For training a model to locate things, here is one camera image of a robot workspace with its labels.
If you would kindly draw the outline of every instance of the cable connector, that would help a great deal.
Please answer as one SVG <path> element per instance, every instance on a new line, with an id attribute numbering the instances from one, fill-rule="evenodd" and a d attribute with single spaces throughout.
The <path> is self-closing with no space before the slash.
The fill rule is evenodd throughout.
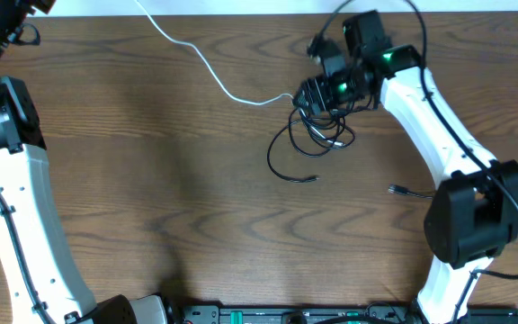
<path id="1" fill-rule="evenodd" d="M 409 190 L 409 188 L 401 186 L 401 185 L 397 185 L 397 184 L 390 185 L 388 187 L 388 192 L 390 194 L 400 194 L 400 195 L 410 196 L 410 197 L 415 197 L 415 198 L 433 199 L 433 196 L 430 194 L 412 192 Z"/>

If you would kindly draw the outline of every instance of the wooden table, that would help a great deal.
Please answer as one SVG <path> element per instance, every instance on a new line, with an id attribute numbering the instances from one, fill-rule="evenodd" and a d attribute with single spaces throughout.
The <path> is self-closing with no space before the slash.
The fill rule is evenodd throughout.
<path id="1" fill-rule="evenodd" d="M 394 43 L 420 47 L 410 13 L 384 14 Z M 339 17 L 329 36 L 343 42 Z M 251 100 L 294 93 L 320 73 L 305 48 L 326 15 L 159 17 L 197 43 L 228 89 Z M 429 66 L 454 111 L 501 160 L 518 161 L 518 13 L 430 13 Z M 0 75 L 29 86 L 49 147 L 67 238 L 98 301 L 163 291 L 225 304 L 410 301 L 432 253 L 430 174 L 384 110 L 349 119 L 355 144 L 309 159 L 287 138 L 266 150 L 289 100 L 228 99 L 191 49 L 146 17 L 32 20 L 39 48 L 11 48 Z M 492 269 L 518 272 L 518 241 Z M 0 265 L 0 322 L 11 321 Z M 485 277 L 474 304 L 516 304 L 518 282 Z"/>

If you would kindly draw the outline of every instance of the green connector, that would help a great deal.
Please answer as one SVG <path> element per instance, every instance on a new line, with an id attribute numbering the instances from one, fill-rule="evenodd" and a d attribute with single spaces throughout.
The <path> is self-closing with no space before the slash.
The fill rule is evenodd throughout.
<path id="1" fill-rule="evenodd" d="M 231 311 L 231 324 L 243 324 L 242 311 Z"/>
<path id="2" fill-rule="evenodd" d="M 357 312 L 357 311 L 349 311 L 347 313 L 347 316 L 359 316 L 359 312 Z M 349 321 L 349 322 L 347 322 L 347 324 L 361 324 L 361 323 L 360 323 L 360 321 L 357 320 L 357 321 Z"/>

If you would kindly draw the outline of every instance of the black connector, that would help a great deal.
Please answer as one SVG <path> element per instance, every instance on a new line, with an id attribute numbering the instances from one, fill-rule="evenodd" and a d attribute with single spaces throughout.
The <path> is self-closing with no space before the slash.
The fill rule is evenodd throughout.
<path id="1" fill-rule="evenodd" d="M 425 199 L 433 199 L 433 196 L 430 194 L 422 194 L 422 193 L 416 193 L 409 190 L 409 188 L 392 184 L 388 187 L 388 191 L 390 194 L 400 194 L 404 196 L 409 197 L 415 197 L 415 198 L 425 198 Z"/>
<path id="2" fill-rule="evenodd" d="M 376 10 L 357 14 L 344 21 L 343 33 L 349 54 L 354 59 L 366 59 L 393 47 Z"/>
<path id="3" fill-rule="evenodd" d="M 488 170 L 518 203 L 518 164 L 492 162 Z M 470 260 L 498 257 L 515 241 L 518 212 L 483 171 L 455 171 L 439 184 L 424 219 L 424 233 L 437 258 L 459 269 Z"/>
<path id="4" fill-rule="evenodd" d="M 303 81 L 295 94 L 293 105 L 314 116 L 323 113 L 346 115 L 346 107 L 341 108 L 341 105 L 364 97 L 349 71 L 343 69 L 332 76 L 319 75 Z"/>

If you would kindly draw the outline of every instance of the white cable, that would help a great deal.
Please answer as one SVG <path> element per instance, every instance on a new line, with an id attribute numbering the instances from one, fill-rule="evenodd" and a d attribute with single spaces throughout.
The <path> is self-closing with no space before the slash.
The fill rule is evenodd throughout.
<path id="1" fill-rule="evenodd" d="M 192 43 L 190 42 L 187 42 L 187 41 L 180 41 L 180 40 L 175 40 L 173 39 L 171 36 L 167 35 L 167 33 L 165 33 L 160 27 L 159 25 L 157 25 L 157 23 L 155 22 L 155 20 L 153 20 L 153 17 L 151 17 L 151 14 L 149 14 L 149 12 L 147 11 L 147 9 L 145 9 L 145 7 L 141 4 L 141 2 L 139 0 L 135 0 L 135 3 L 137 3 L 137 5 L 139 6 L 139 8 L 141 8 L 141 10 L 143 10 L 143 12 L 145 13 L 145 15 L 147 16 L 147 18 L 149 18 L 149 20 L 151 21 L 151 23 L 153 23 L 153 25 L 155 26 L 155 28 L 157 28 L 157 30 L 159 32 L 161 32 L 161 34 L 163 36 L 165 36 L 168 40 L 170 40 L 171 42 L 175 43 L 175 44 L 179 44 L 179 45 L 184 45 L 184 46 L 189 46 L 190 48 L 194 49 L 197 54 L 199 54 L 199 56 L 201 57 L 201 59 L 203 60 L 203 63 L 205 63 L 205 65 L 207 66 L 207 68 L 209 69 L 209 72 L 211 73 L 211 75 L 215 78 L 215 80 L 217 80 L 217 83 L 219 84 L 219 86 L 221 87 L 221 89 L 223 89 L 223 91 L 225 92 L 225 94 L 235 100 L 236 102 L 240 102 L 242 104 L 251 104 L 251 105 L 264 105 L 264 104 L 270 104 L 276 100 L 279 100 L 281 98 L 283 98 L 284 96 L 288 96 L 290 97 L 291 99 L 293 99 L 293 95 L 292 94 L 279 94 L 278 96 L 274 97 L 273 99 L 270 99 L 270 100 L 267 100 L 265 102 L 262 102 L 262 103 L 256 103 L 256 102 L 252 102 L 252 101 L 248 101 L 248 100 L 245 100 L 245 99 L 240 99 L 240 98 L 237 98 L 235 97 L 234 95 L 232 95 L 228 90 L 227 88 L 223 85 L 223 83 L 221 82 L 221 80 L 219 80 L 219 78 L 217 77 L 217 75 L 215 74 L 215 71 L 213 71 L 213 67 L 211 67 L 211 65 L 209 64 L 209 62 L 207 61 L 207 59 L 203 56 L 203 54 L 201 54 L 201 52 L 199 51 L 199 49 L 197 48 L 197 46 L 193 45 Z"/>

